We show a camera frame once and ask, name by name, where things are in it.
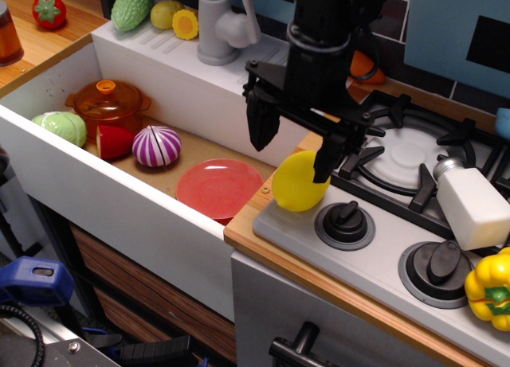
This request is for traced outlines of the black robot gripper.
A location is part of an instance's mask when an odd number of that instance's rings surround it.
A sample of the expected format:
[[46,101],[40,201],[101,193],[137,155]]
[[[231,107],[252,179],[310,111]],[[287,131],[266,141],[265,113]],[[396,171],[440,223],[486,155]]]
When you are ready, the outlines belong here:
[[249,75],[243,96],[251,144],[257,151],[266,148],[279,131],[281,117],[322,136],[314,161],[316,184],[325,183],[346,154],[361,151],[374,121],[346,86],[360,34],[373,37],[363,24],[338,42],[317,41],[290,24],[285,65],[255,60],[245,64]]

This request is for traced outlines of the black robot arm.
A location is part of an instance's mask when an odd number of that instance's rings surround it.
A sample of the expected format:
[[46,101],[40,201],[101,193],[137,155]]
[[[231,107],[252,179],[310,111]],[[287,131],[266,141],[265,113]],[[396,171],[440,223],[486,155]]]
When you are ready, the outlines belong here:
[[362,149],[374,120],[350,96],[346,82],[360,33],[381,16],[385,0],[296,0],[288,24],[286,65],[249,61],[243,95],[250,142],[263,150],[285,117],[323,143],[313,164],[323,183],[342,160]]

